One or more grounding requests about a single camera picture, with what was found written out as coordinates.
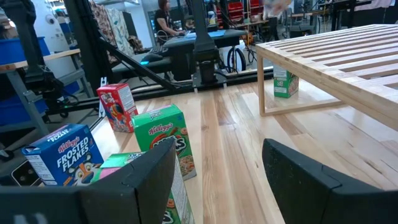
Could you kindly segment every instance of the froot loops box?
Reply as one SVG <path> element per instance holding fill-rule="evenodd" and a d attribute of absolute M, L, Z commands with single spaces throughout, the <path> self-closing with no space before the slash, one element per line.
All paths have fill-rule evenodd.
<path fill-rule="evenodd" d="M 129 85 L 127 83 L 105 85 L 97 89 L 97 94 L 113 131 L 133 132 L 131 120 L 138 111 Z"/>
<path fill-rule="evenodd" d="M 87 125 L 68 124 L 22 153 L 45 185 L 88 185 L 104 162 Z"/>

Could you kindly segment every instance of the patterned fabric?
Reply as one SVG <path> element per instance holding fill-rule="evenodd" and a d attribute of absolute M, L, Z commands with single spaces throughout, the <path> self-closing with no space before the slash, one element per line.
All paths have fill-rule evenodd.
<path fill-rule="evenodd" d="M 108 13 L 106 12 L 105 7 L 95 4 L 95 2 L 93 2 L 93 1 L 90 1 L 90 7 L 91 7 L 91 10 L 93 11 L 94 19 L 98 23 L 99 29 L 104 34 L 104 36 L 106 38 L 108 38 L 108 41 L 113 46 L 116 47 L 117 46 L 116 45 L 116 40 L 114 38 L 112 27 L 111 27 L 111 24 L 109 23 L 109 19 L 108 19 Z M 118 61 L 109 52 L 107 52 L 107 53 L 108 53 L 108 60 L 109 60 L 110 63 Z"/>
<path fill-rule="evenodd" d="M 107 12 L 118 49 L 129 57 L 133 57 L 134 50 L 127 40 L 129 38 L 129 32 L 127 31 L 123 13 L 116 9 L 107 9 Z"/>
<path fill-rule="evenodd" d="M 134 52 L 140 52 L 144 50 L 144 46 L 142 45 L 141 40 L 139 40 L 136 36 L 129 36 L 129 43 L 134 49 Z"/>

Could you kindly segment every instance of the person with long hair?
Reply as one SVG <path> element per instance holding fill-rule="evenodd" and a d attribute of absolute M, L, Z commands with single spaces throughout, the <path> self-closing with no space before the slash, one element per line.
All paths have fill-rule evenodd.
<path fill-rule="evenodd" d="M 179 35 L 184 31 L 173 30 L 173 21 L 170 17 L 170 0 L 158 0 L 159 10 L 155 13 L 155 29 L 157 41 L 163 45 L 170 36 Z"/>

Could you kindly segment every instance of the person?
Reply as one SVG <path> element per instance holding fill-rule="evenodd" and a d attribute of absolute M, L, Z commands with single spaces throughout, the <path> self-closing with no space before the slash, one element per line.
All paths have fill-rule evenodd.
<path fill-rule="evenodd" d="M 291 3 L 291 0 L 264 0 L 264 12 L 262 15 L 262 19 L 269 21 L 269 29 L 271 36 L 274 37 L 274 40 L 279 40 L 278 35 L 278 19 L 282 15 L 282 11 L 286 10 Z"/>
<path fill-rule="evenodd" d="M 155 13 L 155 29 L 157 41 L 163 45 L 172 35 L 179 35 L 185 31 L 173 30 L 173 21 L 170 17 L 170 0 L 158 0 L 159 10 Z"/>

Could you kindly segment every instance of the red cereal box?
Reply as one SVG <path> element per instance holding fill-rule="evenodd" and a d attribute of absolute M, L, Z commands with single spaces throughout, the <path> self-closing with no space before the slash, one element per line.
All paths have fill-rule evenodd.
<path fill-rule="evenodd" d="M 97 89 L 113 131 L 133 132 L 132 117 L 138 114 L 127 83 L 109 84 Z"/>

